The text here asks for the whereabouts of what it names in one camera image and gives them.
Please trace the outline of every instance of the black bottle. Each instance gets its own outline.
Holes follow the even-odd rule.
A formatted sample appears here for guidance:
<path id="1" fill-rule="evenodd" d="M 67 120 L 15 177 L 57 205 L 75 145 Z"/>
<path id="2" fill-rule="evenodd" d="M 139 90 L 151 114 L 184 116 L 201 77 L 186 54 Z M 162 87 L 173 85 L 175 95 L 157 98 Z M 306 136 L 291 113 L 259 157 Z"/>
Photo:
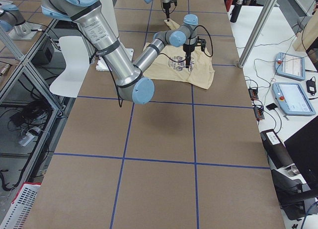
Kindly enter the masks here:
<path id="1" fill-rule="evenodd" d="M 238 0 L 232 10 L 230 22 L 235 23 L 239 16 L 239 11 L 242 7 L 243 0 Z"/>

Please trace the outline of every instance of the white table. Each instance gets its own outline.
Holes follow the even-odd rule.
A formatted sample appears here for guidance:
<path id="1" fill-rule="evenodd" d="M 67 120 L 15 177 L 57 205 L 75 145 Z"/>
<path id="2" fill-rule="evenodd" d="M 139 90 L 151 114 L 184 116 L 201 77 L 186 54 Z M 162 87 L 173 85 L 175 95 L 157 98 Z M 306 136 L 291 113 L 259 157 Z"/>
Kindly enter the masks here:
<path id="1" fill-rule="evenodd" d="M 235 37 L 235 42 L 238 48 L 239 56 L 243 52 L 243 48 L 240 48 L 240 47 L 244 47 L 246 45 L 248 38 L 258 19 L 258 16 L 261 13 L 261 10 L 262 10 L 262 7 L 258 7 L 258 6 L 242 6 L 237 22 L 231 23 L 231 28 L 233 31 L 233 35 Z M 255 45 L 280 43 L 284 40 L 288 40 L 293 35 L 294 35 L 294 32 L 291 29 L 290 25 L 288 24 L 287 20 L 285 19 L 281 10 L 278 7 L 274 7 Z M 278 52 L 287 52 L 289 54 L 302 56 L 302 57 L 307 56 L 305 52 L 296 52 L 293 49 L 291 44 L 294 40 L 295 38 L 293 37 L 290 40 L 285 41 L 279 45 L 267 45 L 267 46 L 254 47 L 243 67 L 244 75 L 256 81 L 258 83 L 258 86 L 268 87 L 269 84 L 267 82 L 265 82 L 264 80 L 256 76 L 256 71 L 253 67 L 254 60 L 262 59 L 266 61 L 274 61 L 276 54 Z M 278 76 L 278 75 L 274 76 L 275 74 L 274 63 L 267 63 L 264 61 L 257 60 L 255 61 L 255 65 L 256 65 L 258 75 L 269 82 L 271 82 L 271 79 L 274 77 L 276 79 L 276 82 L 299 82 L 301 83 L 305 91 L 307 89 L 306 81 L 296 81 L 296 80 L 292 80 L 292 79 Z M 306 70 L 312 70 L 312 71 L 315 70 L 309 57 L 305 57 L 305 68 Z M 306 72 L 306 80 L 312 78 L 313 76 L 316 76 L 316 78 L 318 79 L 318 74 Z M 269 91 L 268 91 L 268 88 L 260 88 L 258 90 L 258 96 L 261 102 L 264 104 L 264 106 L 275 102 L 272 88 L 270 88 Z M 315 108 L 316 112 L 318 112 L 318 99 L 312 100 L 311 103 L 313 107 Z M 280 115 L 280 118 L 282 119 L 282 129 L 278 133 L 278 136 L 282 141 L 285 141 L 286 139 L 288 139 L 300 128 L 302 128 L 305 124 L 307 124 L 310 120 L 312 120 L 315 116 L 317 116 L 317 115 L 288 116 L 287 118 L 285 118 L 284 113 L 279 108 L 276 110 L 278 114 Z M 279 117 L 274 111 L 270 111 L 269 113 L 275 118 L 277 122 L 277 127 L 276 127 L 276 131 L 277 131 L 280 126 Z M 266 113 L 264 114 L 264 116 L 265 116 L 265 120 L 262 120 L 259 122 L 260 132 L 264 130 L 272 129 L 275 125 L 274 120 L 270 116 L 268 116 Z M 301 221 L 300 222 L 297 222 L 296 220 L 291 221 L 287 218 L 286 214 L 283 211 L 282 211 L 282 214 L 283 214 L 285 226 L 287 229 L 290 229 L 293 224 L 299 224 L 298 228 L 300 228 L 302 223 Z M 317 229 L 317 227 L 318 227 L 318 215 L 309 216 L 306 219 L 304 229 Z"/>

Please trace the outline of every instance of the white chair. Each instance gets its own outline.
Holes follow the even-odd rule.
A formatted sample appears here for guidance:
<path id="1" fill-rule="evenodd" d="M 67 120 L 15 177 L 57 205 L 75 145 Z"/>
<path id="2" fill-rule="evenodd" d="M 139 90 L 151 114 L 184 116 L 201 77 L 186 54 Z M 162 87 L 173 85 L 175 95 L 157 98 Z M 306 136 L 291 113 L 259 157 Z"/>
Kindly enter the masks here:
<path id="1" fill-rule="evenodd" d="M 77 97 L 89 68 L 86 46 L 79 36 L 65 36 L 60 38 L 60 47 L 66 68 L 52 82 L 50 91 L 59 96 Z"/>

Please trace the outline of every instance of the white tablet with blue frame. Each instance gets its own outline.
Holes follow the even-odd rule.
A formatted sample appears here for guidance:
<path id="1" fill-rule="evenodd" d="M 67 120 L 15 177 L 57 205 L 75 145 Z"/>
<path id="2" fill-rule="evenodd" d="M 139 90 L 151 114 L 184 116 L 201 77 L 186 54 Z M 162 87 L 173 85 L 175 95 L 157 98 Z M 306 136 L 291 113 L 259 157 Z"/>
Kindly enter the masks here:
<path id="1" fill-rule="evenodd" d="M 312 116 L 316 114 L 304 89 L 299 83 L 273 83 L 275 98 L 286 115 Z"/>
<path id="2" fill-rule="evenodd" d="M 275 61 L 276 74 L 295 80 L 305 80 L 304 57 L 279 52 Z"/>

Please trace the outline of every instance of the blue cable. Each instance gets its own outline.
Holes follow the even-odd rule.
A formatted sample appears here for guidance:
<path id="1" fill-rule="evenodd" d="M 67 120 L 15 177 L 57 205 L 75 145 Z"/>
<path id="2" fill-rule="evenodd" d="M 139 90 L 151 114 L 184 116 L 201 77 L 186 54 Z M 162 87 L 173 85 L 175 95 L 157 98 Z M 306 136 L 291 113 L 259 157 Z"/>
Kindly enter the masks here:
<path id="1" fill-rule="evenodd" d="M 318 204 L 318 201 L 317 202 L 314 202 L 310 207 L 309 209 L 307 210 L 306 214 L 305 214 L 305 217 L 304 217 L 304 220 L 303 220 L 303 223 L 302 223 L 302 227 L 300 229 L 303 229 L 304 227 L 304 224 L 305 224 L 305 220 L 306 220 L 306 217 L 308 216 L 309 214 L 309 211 L 314 207 L 314 205 Z"/>

